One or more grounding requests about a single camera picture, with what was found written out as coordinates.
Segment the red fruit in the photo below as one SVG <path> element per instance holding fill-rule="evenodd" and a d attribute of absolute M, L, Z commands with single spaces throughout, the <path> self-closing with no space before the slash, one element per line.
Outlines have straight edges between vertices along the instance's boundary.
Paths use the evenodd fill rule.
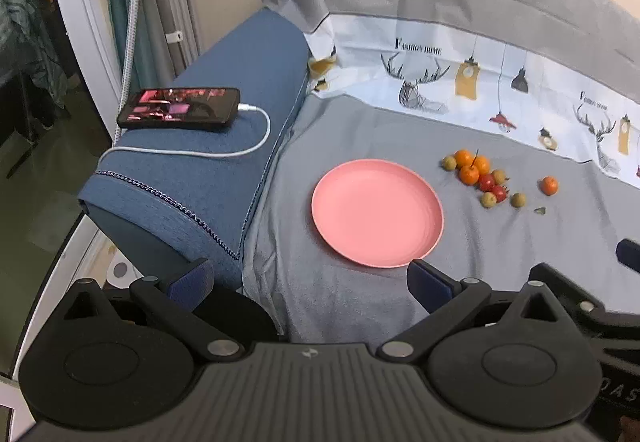
<path fill-rule="evenodd" d="M 507 199 L 507 193 L 509 191 L 502 186 L 494 186 L 494 188 L 491 189 L 491 192 L 495 195 L 495 199 L 498 200 L 498 203 L 500 203 Z"/>
<path fill-rule="evenodd" d="M 494 186 L 495 181 L 491 174 L 480 175 L 480 178 L 478 178 L 478 187 L 482 192 L 487 193 L 493 189 Z"/>

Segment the silver screw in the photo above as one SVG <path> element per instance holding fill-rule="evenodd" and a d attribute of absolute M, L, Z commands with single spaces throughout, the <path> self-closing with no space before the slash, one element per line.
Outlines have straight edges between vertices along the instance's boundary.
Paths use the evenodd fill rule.
<path fill-rule="evenodd" d="M 207 345 L 207 350 L 212 356 L 228 357 L 236 354 L 240 346 L 231 339 L 218 339 Z"/>
<path fill-rule="evenodd" d="M 580 308 L 585 312 L 591 312 L 594 308 L 596 308 L 596 305 L 594 305 L 591 301 L 583 301 L 580 303 Z"/>
<path fill-rule="evenodd" d="M 389 341 L 382 345 L 382 351 L 389 357 L 409 357 L 414 352 L 414 347 L 403 341 Z"/>

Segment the phone screen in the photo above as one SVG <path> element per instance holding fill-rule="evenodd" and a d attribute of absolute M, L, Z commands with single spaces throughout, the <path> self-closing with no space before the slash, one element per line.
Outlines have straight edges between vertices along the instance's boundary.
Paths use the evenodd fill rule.
<path fill-rule="evenodd" d="M 121 127 L 195 127 L 227 123 L 235 114 L 236 88 L 144 89 L 118 118 Z"/>

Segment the orange fruit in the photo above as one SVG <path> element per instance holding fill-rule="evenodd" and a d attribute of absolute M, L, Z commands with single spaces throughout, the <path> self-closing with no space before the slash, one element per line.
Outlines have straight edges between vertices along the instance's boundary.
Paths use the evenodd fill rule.
<path fill-rule="evenodd" d="M 453 155 L 453 157 L 456 159 L 458 169 L 462 169 L 464 166 L 470 166 L 471 162 L 474 161 L 474 156 L 471 154 L 471 151 L 467 149 L 456 151 L 456 154 Z"/>
<path fill-rule="evenodd" d="M 488 175 L 491 172 L 491 161 L 487 157 L 478 155 L 473 164 L 478 168 L 481 175 Z"/>
<path fill-rule="evenodd" d="M 460 169 L 460 181 L 467 186 L 474 186 L 478 183 L 480 171 L 476 166 L 462 166 Z"/>
<path fill-rule="evenodd" d="M 544 177 L 540 182 L 540 190 L 550 197 L 558 192 L 558 181 L 553 177 Z"/>

